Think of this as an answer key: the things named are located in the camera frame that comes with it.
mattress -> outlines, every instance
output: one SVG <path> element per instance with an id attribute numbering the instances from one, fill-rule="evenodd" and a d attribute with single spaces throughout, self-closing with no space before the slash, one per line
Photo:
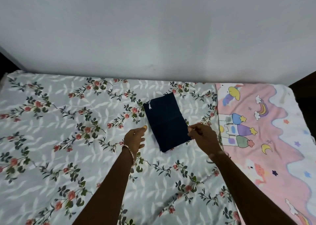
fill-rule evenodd
<path id="1" fill-rule="evenodd" d="M 224 151 L 297 224 L 316 224 L 316 146 L 292 90 L 216 84 Z"/>
<path id="2" fill-rule="evenodd" d="M 215 84 L 9 74 L 0 92 L 1 223 L 71 225 L 127 131 L 148 125 L 143 103 L 165 93 L 188 124 L 219 133 Z M 118 224 L 238 224 L 220 172 L 195 141 L 162 153 L 149 125 L 145 138 Z"/>

folded cloth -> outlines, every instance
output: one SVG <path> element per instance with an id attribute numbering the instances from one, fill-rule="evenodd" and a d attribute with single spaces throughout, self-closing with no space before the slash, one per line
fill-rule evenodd
<path id="1" fill-rule="evenodd" d="M 144 103 L 145 113 L 160 150 L 166 152 L 191 138 L 173 93 Z"/>

white wall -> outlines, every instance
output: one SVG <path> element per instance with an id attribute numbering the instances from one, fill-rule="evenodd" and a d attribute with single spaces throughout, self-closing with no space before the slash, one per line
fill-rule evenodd
<path id="1" fill-rule="evenodd" d="M 289 85 L 316 70 L 316 0 L 0 0 L 28 71 Z"/>

person's right hand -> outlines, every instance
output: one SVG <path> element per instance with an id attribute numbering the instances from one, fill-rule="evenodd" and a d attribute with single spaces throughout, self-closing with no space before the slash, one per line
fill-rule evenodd
<path id="1" fill-rule="evenodd" d="M 210 154 L 216 154 L 218 151 L 222 151 L 217 140 L 217 135 L 211 127 L 197 123 L 190 125 L 188 132 L 188 136 L 195 139 L 199 148 L 202 149 L 206 155 L 209 156 Z"/>

forearm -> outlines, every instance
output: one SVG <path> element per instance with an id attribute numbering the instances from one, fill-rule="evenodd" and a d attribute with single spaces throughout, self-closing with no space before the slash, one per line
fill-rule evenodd
<path id="1" fill-rule="evenodd" d="M 130 152 L 123 148 L 101 186 L 73 225 L 117 224 L 132 162 Z"/>
<path id="2" fill-rule="evenodd" d="M 296 223 L 273 203 L 226 155 L 212 158 L 247 225 Z"/>

